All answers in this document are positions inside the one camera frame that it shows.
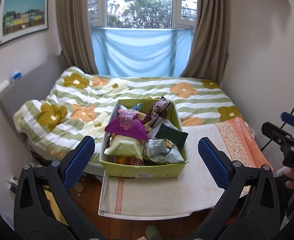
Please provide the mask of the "person's hand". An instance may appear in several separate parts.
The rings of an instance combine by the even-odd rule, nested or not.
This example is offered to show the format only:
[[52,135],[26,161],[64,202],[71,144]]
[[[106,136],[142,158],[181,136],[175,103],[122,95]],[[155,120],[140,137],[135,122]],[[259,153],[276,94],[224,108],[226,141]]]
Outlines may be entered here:
[[276,174],[278,176],[286,176],[288,178],[286,181],[286,187],[289,189],[294,189],[294,169],[284,166],[280,168]]

